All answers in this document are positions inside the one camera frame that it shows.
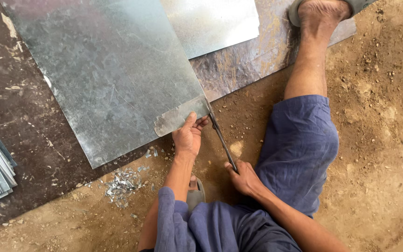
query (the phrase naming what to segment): shirt sleeve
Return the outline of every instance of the shirt sleeve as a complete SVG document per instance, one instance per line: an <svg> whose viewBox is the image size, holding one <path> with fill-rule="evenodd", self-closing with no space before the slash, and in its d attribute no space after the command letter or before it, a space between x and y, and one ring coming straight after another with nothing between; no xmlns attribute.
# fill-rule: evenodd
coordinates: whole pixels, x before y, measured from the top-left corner
<svg viewBox="0 0 403 252"><path fill-rule="evenodd" d="M175 200L173 191L165 186L158 192L158 232L155 251L195 251L195 239L188 228L188 205Z"/></svg>

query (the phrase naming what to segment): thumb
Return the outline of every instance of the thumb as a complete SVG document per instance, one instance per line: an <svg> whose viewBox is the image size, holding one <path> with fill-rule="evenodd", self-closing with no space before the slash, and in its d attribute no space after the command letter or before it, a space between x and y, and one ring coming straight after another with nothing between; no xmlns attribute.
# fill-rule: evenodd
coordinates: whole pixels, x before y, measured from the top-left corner
<svg viewBox="0 0 403 252"><path fill-rule="evenodd" d="M231 177L237 176L237 173L232 169L232 164L225 162L224 166Z"/></svg>
<svg viewBox="0 0 403 252"><path fill-rule="evenodd" d="M189 114L189 116L186 118L186 121L184 122L183 127L192 128L192 125L194 125L196 120L197 120L197 114L194 111L192 111Z"/></svg>

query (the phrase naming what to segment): dirt ground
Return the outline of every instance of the dirt ground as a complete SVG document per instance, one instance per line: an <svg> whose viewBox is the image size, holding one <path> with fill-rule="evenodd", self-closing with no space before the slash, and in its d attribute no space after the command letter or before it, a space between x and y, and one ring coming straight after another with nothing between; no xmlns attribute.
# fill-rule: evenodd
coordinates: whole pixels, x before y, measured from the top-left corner
<svg viewBox="0 0 403 252"><path fill-rule="evenodd" d="M314 217L353 252L403 251L403 0L379 0L355 21L358 34L328 50L330 107L340 148ZM282 100L291 70L212 103L221 110L216 115L235 156L257 162L267 118ZM126 209L108 203L95 181L91 188L77 188L0 226L0 251L135 251L147 210L171 164L164 158L173 153L169 135L151 145L166 153L129 164L149 165L150 170L144 179L149 185ZM239 198L222 168L226 159L215 131L207 127L194 167L207 201Z"/></svg>

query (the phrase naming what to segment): sandal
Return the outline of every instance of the sandal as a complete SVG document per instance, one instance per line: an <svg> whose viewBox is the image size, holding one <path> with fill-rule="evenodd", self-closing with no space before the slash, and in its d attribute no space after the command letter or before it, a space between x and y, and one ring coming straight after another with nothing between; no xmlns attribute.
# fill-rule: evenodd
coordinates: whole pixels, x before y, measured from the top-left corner
<svg viewBox="0 0 403 252"><path fill-rule="evenodd" d="M290 19L290 22L294 26L301 26L301 21L299 20L298 16L298 7L301 4L301 2L304 0L295 0L292 5L290 6L290 9L288 11L288 17ZM352 7L352 15L350 16L353 17L363 9L365 9L368 5L374 3L377 0L343 0L346 3L348 3Z"/></svg>
<svg viewBox="0 0 403 252"><path fill-rule="evenodd" d="M197 178L197 186L198 190L189 190L188 196L186 198L186 203L188 204L189 212L195 208L200 202L206 202L205 197L205 189L203 188L203 184L199 178Z"/></svg>

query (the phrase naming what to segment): bare foot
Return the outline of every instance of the bare foot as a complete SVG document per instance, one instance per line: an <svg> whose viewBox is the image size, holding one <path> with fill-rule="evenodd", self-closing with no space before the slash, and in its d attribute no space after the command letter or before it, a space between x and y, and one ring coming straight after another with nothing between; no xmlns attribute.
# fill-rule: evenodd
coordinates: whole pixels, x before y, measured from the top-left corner
<svg viewBox="0 0 403 252"><path fill-rule="evenodd" d="M352 7L341 0L305 0L298 8L301 24L327 22L337 25L350 18Z"/></svg>

